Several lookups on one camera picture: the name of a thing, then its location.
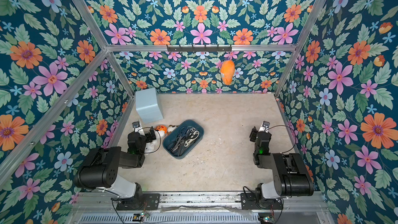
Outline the teal storage box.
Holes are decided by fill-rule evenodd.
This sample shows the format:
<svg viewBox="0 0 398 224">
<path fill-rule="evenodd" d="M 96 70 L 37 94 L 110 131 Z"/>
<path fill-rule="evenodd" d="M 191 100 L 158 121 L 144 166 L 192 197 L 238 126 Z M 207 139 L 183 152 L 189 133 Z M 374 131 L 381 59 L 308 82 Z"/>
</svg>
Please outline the teal storage box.
<svg viewBox="0 0 398 224">
<path fill-rule="evenodd" d="M 183 159 L 203 138 L 204 129 L 194 120 L 185 120 L 163 141 L 164 149 L 175 159 Z"/>
</svg>

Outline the large black scissors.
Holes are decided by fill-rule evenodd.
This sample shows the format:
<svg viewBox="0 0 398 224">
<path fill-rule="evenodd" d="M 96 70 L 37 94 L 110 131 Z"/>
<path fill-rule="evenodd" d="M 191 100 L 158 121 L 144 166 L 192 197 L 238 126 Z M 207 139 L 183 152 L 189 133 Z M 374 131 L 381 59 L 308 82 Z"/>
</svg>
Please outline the large black scissors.
<svg viewBox="0 0 398 224">
<path fill-rule="evenodd" d="M 186 135 L 179 134 L 175 141 L 172 141 L 167 149 L 168 151 L 175 157 L 181 156 L 183 149 L 184 149 L 184 138 Z"/>
</svg>

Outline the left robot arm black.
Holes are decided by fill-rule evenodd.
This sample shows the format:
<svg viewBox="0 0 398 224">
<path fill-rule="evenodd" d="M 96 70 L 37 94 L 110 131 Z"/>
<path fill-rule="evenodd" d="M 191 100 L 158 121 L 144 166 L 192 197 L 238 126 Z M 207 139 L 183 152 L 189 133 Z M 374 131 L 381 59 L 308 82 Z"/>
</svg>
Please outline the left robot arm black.
<svg viewBox="0 0 398 224">
<path fill-rule="evenodd" d="M 118 199 L 144 201 L 142 188 L 119 175 L 118 170 L 141 168 L 145 155 L 151 153 L 149 144 L 161 137 L 155 128 L 134 131 L 127 136 L 127 152 L 120 146 L 90 149 L 84 162 L 78 169 L 74 184 L 86 190 L 101 190 Z"/>
</svg>

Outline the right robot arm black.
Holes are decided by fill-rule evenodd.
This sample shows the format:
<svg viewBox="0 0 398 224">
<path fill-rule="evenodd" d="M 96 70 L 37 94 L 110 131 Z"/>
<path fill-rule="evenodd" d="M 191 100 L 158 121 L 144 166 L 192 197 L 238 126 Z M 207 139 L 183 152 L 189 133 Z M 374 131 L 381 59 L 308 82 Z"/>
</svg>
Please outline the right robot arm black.
<svg viewBox="0 0 398 224">
<path fill-rule="evenodd" d="M 256 201 L 287 197 L 309 197 L 314 194 L 314 183 L 298 153 L 271 153 L 272 134 L 268 126 L 252 128 L 249 139 L 254 143 L 254 164 L 259 169 L 271 170 L 272 181 L 258 184 Z"/>
</svg>

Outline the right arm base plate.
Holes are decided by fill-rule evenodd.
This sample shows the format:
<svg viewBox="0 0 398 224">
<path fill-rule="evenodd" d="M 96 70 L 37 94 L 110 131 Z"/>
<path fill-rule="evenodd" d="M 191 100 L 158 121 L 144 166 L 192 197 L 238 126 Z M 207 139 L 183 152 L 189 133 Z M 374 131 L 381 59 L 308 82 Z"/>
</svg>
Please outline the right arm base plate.
<svg viewBox="0 0 398 224">
<path fill-rule="evenodd" d="M 283 203 L 281 199 L 256 198 L 252 193 L 241 193 L 241 208 L 244 210 L 282 210 Z"/>
</svg>

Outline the beige kitchen scissors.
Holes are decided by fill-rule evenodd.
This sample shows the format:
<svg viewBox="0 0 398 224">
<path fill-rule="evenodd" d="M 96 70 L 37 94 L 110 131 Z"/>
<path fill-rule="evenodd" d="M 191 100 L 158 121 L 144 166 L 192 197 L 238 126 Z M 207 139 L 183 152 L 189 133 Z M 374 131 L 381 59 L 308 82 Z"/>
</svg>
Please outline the beige kitchen scissors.
<svg viewBox="0 0 398 224">
<path fill-rule="evenodd" d="M 189 147 L 198 139 L 200 132 L 196 128 L 191 128 L 184 138 L 184 147 Z"/>
</svg>

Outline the small dark scissors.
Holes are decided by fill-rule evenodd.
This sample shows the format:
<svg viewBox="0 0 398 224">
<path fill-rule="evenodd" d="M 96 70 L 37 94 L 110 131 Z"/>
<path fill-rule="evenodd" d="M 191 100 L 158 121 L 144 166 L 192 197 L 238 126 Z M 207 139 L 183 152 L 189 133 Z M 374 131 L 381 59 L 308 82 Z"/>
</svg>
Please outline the small dark scissors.
<svg viewBox="0 0 398 224">
<path fill-rule="evenodd" d="M 181 128 L 177 134 L 177 138 L 173 142 L 171 151 L 175 151 L 175 150 L 179 149 L 180 146 L 188 148 L 190 146 L 190 144 L 192 143 L 191 140 L 193 139 L 195 131 L 196 131 L 196 128 L 194 128 L 194 127 Z"/>
</svg>

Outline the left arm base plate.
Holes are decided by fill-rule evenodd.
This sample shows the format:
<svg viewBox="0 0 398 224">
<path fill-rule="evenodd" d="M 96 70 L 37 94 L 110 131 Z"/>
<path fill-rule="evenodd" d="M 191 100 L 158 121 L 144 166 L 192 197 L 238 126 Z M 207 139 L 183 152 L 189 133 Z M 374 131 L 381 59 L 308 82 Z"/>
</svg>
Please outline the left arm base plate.
<svg viewBox="0 0 398 224">
<path fill-rule="evenodd" d="M 129 199 L 117 201 L 116 210 L 118 211 L 152 211 L 157 210 L 160 203 L 160 194 L 144 193 Z"/>
</svg>

